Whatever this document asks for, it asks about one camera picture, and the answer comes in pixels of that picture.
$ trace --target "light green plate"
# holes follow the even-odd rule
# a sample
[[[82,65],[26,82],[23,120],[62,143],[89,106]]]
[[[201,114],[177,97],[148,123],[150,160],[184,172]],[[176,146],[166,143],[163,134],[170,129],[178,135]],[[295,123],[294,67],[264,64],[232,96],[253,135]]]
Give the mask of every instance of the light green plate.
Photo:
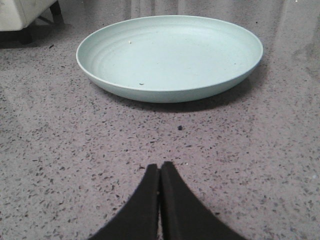
[[[122,21],[89,35],[76,59],[98,86],[124,98],[178,103],[226,91],[263,54],[260,40],[238,25],[183,15]]]

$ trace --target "speckled floor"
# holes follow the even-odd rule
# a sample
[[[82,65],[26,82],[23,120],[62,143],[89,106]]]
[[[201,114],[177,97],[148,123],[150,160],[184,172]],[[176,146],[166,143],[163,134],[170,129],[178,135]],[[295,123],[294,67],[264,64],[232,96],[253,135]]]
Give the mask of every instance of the speckled floor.
[[[133,193],[141,167],[164,161],[173,161],[196,196],[248,239],[320,238],[318,0],[60,6],[62,17],[53,20],[47,10],[31,25],[34,43],[0,34],[4,240],[85,240]],[[179,104],[112,95],[78,67],[76,49],[88,34],[166,14],[243,26],[261,39],[263,59],[231,90]]]

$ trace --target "floor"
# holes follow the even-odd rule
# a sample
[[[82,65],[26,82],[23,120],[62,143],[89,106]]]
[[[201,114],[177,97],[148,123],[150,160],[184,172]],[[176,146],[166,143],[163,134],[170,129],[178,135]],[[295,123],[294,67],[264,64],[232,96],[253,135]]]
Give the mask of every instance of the floor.
[[[62,16],[47,10],[30,26],[33,43],[0,35],[4,240],[85,240],[124,205],[143,168],[164,161],[245,238],[319,239],[318,0],[59,2]],[[77,46],[95,30],[176,14],[247,28],[262,61],[236,87],[176,104],[115,96],[77,65]]]

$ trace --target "white furniture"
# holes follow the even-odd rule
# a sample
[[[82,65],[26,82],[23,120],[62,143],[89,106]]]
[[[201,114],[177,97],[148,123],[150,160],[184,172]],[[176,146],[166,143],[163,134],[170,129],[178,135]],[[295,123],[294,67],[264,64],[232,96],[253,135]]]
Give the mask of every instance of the white furniture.
[[[0,1],[0,31],[18,31],[26,28],[57,0],[3,0]]]

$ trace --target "black object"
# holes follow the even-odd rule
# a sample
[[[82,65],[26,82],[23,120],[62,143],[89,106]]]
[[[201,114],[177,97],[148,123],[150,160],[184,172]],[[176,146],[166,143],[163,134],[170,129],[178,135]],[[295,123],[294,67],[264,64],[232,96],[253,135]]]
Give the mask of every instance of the black object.
[[[127,204],[89,240],[155,240],[158,197],[165,240],[245,240],[196,198],[169,161],[161,171],[155,164],[148,165]]]
[[[144,177],[120,212],[89,240],[156,240],[159,170],[148,165]]]
[[[165,240],[245,240],[196,198],[168,161],[161,168],[161,222]]]
[[[59,5],[59,1],[56,1],[54,4],[50,6],[50,11],[53,16],[57,16],[61,14],[61,8]]]
[[[20,31],[17,31],[18,40],[21,44],[30,44],[32,43],[32,36],[29,32],[29,27],[25,27]]]

